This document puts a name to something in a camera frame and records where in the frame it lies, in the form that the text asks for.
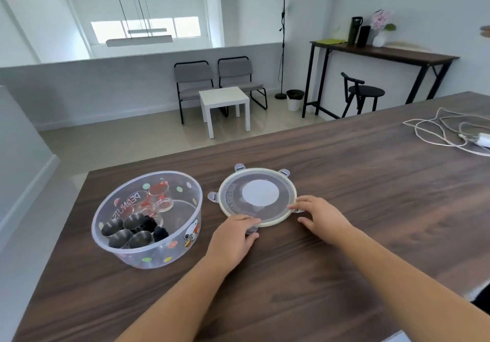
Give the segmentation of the long white pendant lamp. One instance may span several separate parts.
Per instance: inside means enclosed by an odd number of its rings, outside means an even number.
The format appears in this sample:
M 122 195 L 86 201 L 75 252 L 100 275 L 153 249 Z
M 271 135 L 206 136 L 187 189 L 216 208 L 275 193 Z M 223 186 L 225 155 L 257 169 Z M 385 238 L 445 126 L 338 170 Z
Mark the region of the long white pendant lamp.
M 126 17 L 126 13 L 124 7 L 122 5 L 122 1 L 119 1 L 120 9 L 122 11 L 124 22 L 128 20 Z M 120 23 L 123 31 L 126 36 L 126 25 L 125 23 Z M 165 34 L 161 36 L 147 37 L 145 34 L 143 37 L 126 37 L 126 38 L 117 38 L 117 39 L 108 39 L 105 44 L 108 48 L 116 48 L 116 47 L 129 47 L 129 46 L 144 46 L 144 45 L 155 45 L 155 44 L 165 44 L 165 43 L 173 43 L 174 39 L 171 34 Z

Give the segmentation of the grey black-framed chair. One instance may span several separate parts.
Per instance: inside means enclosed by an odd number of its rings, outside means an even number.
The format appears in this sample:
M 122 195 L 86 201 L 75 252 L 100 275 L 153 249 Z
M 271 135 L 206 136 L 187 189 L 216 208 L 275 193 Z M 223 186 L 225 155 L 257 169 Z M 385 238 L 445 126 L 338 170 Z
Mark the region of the grey black-framed chair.
M 244 93 L 248 93 L 250 99 L 262 109 L 268 109 L 265 85 L 254 80 L 252 61 L 246 55 L 219 58 L 217 71 L 219 88 L 236 86 Z M 258 92 L 264 97 L 263 103 L 253 97 L 253 92 Z
M 214 88 L 214 74 L 207 60 L 178 62 L 174 64 L 174 76 L 179 103 L 181 124 L 184 124 L 182 103 L 199 99 L 200 90 Z

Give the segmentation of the white vase pink flower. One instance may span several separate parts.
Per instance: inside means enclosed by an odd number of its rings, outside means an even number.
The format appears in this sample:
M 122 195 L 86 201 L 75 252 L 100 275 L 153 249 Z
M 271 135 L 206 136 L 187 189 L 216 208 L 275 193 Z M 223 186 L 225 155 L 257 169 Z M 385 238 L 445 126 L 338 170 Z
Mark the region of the white vase pink flower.
M 371 18 L 371 29 L 376 32 L 376 36 L 373 39 L 372 46 L 375 48 L 381 48 L 387 41 L 387 33 L 393 32 L 397 29 L 395 23 L 391 20 L 393 18 L 392 11 L 386 11 L 380 9 L 374 12 Z

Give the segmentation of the person's right forearm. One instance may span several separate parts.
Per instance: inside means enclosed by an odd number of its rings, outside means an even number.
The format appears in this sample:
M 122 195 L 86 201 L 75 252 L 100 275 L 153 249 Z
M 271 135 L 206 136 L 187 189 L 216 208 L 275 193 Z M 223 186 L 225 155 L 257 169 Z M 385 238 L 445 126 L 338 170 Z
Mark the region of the person's right forearm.
M 490 342 L 490 315 L 365 233 L 343 227 L 328 242 L 358 268 L 412 342 Z

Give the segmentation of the white power adapter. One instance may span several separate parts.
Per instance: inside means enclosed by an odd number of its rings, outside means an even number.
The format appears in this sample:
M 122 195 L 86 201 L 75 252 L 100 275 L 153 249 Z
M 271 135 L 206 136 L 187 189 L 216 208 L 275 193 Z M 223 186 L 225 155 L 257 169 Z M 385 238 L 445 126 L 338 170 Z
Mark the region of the white power adapter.
M 478 133 L 478 134 L 463 134 L 460 133 L 459 137 L 466 142 L 473 143 L 479 147 L 490 150 L 490 134 Z

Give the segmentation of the white square side table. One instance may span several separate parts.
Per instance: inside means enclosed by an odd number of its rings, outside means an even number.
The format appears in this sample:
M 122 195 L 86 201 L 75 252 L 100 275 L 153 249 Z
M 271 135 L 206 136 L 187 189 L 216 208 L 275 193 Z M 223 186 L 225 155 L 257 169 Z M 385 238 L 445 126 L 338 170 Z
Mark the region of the white square side table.
M 251 131 L 250 126 L 250 98 L 237 86 L 199 91 L 201 109 L 204 121 L 207 124 L 210 139 L 214 138 L 211 120 L 211 109 L 235 106 L 236 117 L 240 116 L 240 105 L 244 105 L 246 116 L 246 131 Z

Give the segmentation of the white waste bin black liner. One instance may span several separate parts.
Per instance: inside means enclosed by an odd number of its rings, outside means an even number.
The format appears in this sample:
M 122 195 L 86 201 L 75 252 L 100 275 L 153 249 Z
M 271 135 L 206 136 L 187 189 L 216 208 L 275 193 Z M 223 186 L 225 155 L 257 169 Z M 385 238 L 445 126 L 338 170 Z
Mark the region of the white waste bin black liner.
M 304 101 L 304 91 L 299 89 L 290 89 L 286 91 L 287 106 L 290 111 L 298 111 L 302 107 Z

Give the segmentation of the small metal cup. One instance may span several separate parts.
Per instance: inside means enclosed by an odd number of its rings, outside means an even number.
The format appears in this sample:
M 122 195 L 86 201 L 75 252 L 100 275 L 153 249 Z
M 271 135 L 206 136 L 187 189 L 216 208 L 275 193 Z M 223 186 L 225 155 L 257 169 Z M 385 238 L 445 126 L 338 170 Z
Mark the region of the small metal cup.
M 128 242 L 128 248 L 142 248 L 151 245 L 153 242 L 153 234 L 150 231 L 140 231 L 132 236 L 132 238 Z
M 114 218 L 108 222 L 106 222 L 105 224 L 102 224 L 101 223 L 101 234 L 104 236 L 104 237 L 110 237 L 114 234 L 116 234 L 117 232 L 119 232 L 120 230 L 122 230 L 124 227 L 124 222 L 122 219 L 120 218 Z
M 114 249 L 127 249 L 133 233 L 128 229 L 121 229 L 109 238 L 108 246 Z
M 136 213 L 130 215 L 123 223 L 123 229 L 129 230 L 132 234 L 145 231 L 144 228 L 145 215 L 142 213 Z

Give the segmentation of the black floor lamp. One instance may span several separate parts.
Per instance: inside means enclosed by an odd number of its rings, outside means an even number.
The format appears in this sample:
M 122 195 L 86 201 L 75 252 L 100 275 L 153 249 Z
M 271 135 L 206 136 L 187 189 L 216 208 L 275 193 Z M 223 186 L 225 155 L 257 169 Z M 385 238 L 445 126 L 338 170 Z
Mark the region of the black floor lamp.
M 285 100 L 287 99 L 286 93 L 283 91 L 283 80 L 284 80 L 284 57 L 285 57 L 285 41 L 286 41 L 286 0 L 282 2 L 282 11 L 281 11 L 281 28 L 279 31 L 282 33 L 282 42 L 281 42 L 281 57 L 279 63 L 279 71 L 278 71 L 278 82 L 280 83 L 280 91 L 275 94 L 274 97 L 277 100 Z

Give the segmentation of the person's right hand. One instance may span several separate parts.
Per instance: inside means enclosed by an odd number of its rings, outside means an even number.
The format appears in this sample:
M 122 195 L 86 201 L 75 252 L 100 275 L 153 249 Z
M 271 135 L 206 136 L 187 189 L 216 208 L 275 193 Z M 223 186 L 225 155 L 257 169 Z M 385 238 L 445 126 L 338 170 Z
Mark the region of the person's right hand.
M 311 219 L 320 226 L 319 234 L 315 235 L 330 245 L 339 247 L 358 232 L 337 208 L 323 198 L 312 195 L 300 196 L 288 208 L 309 213 Z

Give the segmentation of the window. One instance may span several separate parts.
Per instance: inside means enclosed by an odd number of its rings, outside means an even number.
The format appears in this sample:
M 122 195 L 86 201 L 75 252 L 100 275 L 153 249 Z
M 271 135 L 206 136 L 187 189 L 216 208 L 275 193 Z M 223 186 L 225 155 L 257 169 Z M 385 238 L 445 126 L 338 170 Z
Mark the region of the window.
M 96 21 L 90 24 L 99 44 L 104 44 L 112 39 L 137 37 L 170 35 L 173 39 L 187 39 L 202 36 L 197 16 Z

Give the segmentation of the round clear clip lid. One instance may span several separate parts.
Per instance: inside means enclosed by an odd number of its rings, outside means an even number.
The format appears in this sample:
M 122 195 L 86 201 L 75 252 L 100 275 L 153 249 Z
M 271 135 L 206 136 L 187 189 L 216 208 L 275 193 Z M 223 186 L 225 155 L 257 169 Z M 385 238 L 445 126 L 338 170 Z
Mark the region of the round clear clip lid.
M 209 192 L 208 199 L 218 203 L 223 213 L 260 218 L 258 228 L 270 227 L 285 221 L 302 209 L 290 209 L 296 201 L 297 190 L 290 180 L 290 171 L 278 171 L 236 164 L 234 173 L 220 185 L 217 192 Z

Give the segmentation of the black round stool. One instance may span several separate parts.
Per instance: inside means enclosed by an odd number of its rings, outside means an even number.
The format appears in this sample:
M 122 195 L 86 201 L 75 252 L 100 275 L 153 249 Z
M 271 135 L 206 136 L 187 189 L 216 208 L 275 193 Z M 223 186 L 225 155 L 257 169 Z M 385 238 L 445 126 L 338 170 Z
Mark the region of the black round stool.
M 361 114 L 366 99 L 373 99 L 372 111 L 376 111 L 378 99 L 385 95 L 385 91 L 375 86 L 365 85 L 365 81 L 349 77 L 346 73 L 341 72 L 344 79 L 344 94 L 346 107 L 342 113 L 345 118 L 354 98 L 357 103 L 357 114 Z

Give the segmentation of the person's left hand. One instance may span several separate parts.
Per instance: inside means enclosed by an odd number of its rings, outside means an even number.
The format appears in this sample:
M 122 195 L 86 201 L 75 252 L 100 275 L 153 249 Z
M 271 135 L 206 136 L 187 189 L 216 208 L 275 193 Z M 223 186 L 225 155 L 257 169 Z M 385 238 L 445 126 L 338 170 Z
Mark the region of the person's left hand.
M 228 217 L 213 233 L 205 262 L 222 275 L 228 275 L 250 250 L 243 245 L 247 231 L 260 223 L 260 218 L 248 215 Z

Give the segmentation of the clear printed plastic container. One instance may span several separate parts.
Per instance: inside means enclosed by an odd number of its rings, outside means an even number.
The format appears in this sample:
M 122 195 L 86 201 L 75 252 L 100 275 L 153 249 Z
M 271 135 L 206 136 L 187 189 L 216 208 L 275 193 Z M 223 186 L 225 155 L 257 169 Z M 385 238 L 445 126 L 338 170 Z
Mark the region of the clear printed plastic container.
M 174 206 L 164 213 L 157 213 L 148 199 L 151 186 L 168 182 L 168 197 Z M 134 178 L 113 190 L 99 205 L 92 221 L 92 237 L 95 243 L 121 261 L 139 269 L 154 269 L 168 265 L 184 254 L 199 237 L 201 224 L 202 188 L 197 180 L 178 171 L 159 171 Z M 158 226 L 165 228 L 169 236 L 159 242 L 137 249 L 114 249 L 108 246 L 109 237 L 101 234 L 101 223 L 142 213 L 151 216 Z

